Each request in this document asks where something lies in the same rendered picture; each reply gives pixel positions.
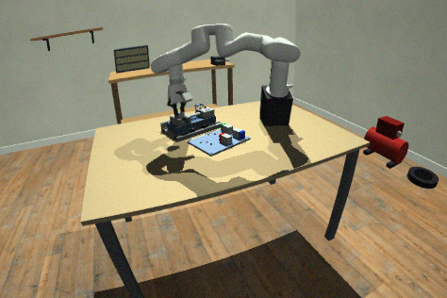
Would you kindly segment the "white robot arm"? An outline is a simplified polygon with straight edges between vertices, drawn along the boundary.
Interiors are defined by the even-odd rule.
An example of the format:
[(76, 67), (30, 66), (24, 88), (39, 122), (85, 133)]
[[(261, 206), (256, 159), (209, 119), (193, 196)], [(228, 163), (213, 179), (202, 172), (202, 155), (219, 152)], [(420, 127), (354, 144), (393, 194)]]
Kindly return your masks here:
[[(271, 39), (268, 36), (251, 33), (243, 33), (234, 40), (232, 27), (227, 24), (196, 26), (191, 31), (190, 42), (152, 61), (152, 72), (160, 74), (170, 70), (170, 84), (183, 84), (186, 80), (183, 74), (183, 63), (209, 51), (209, 35), (215, 35), (217, 52), (222, 58), (228, 58), (247, 50), (259, 52), (270, 59), (272, 61), (270, 86), (267, 87), (266, 92), (273, 97), (288, 95), (288, 88), (292, 88), (292, 85), (287, 83), (289, 63), (300, 57), (300, 49), (283, 38)], [(167, 67), (169, 68), (167, 69)]]

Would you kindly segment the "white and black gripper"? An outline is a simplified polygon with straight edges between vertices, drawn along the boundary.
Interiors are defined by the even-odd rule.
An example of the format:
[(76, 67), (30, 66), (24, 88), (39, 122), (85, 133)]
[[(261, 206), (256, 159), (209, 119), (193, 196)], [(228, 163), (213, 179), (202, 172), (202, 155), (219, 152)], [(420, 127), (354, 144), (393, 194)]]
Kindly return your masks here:
[[(178, 84), (178, 85), (169, 85), (168, 86), (168, 104), (167, 106), (172, 107), (174, 109), (174, 115), (178, 116), (178, 109), (176, 108), (176, 104), (180, 103), (181, 107), (180, 110), (184, 112), (184, 107), (187, 103), (184, 103), (184, 101), (181, 98), (181, 94), (177, 94), (178, 91), (187, 91), (186, 84)], [(170, 97), (170, 98), (169, 98)], [(174, 105), (171, 105), (172, 104)], [(183, 103), (181, 103), (183, 102)]]

